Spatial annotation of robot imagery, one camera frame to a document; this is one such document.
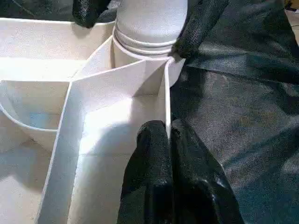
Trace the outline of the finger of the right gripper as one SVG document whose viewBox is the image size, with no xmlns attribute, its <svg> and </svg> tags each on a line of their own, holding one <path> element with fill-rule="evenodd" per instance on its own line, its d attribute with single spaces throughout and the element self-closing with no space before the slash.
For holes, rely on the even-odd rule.
<svg viewBox="0 0 299 224">
<path fill-rule="evenodd" d="M 184 59 L 209 58 L 200 46 L 228 4 L 228 0 L 189 0 L 186 21 L 173 45 L 173 53 Z"/>
<path fill-rule="evenodd" d="M 97 22 L 111 22 L 114 11 L 108 9 L 110 0 L 73 0 L 72 16 L 76 24 L 92 28 Z"/>
</svg>

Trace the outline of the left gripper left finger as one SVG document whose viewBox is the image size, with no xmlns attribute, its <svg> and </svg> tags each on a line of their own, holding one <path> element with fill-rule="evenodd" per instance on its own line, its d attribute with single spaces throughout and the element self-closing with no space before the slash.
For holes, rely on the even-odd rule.
<svg viewBox="0 0 299 224">
<path fill-rule="evenodd" d="M 171 224 L 173 179 L 170 145 L 160 120 L 144 123 L 125 169 L 119 224 Z"/>
</svg>

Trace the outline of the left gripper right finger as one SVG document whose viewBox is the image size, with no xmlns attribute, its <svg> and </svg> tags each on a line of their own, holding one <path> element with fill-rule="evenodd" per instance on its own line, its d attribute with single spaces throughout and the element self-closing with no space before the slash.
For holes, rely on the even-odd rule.
<svg viewBox="0 0 299 224">
<path fill-rule="evenodd" d="M 177 223 L 242 224 L 222 166 L 184 120 L 172 123 L 171 149 Z"/>
</svg>

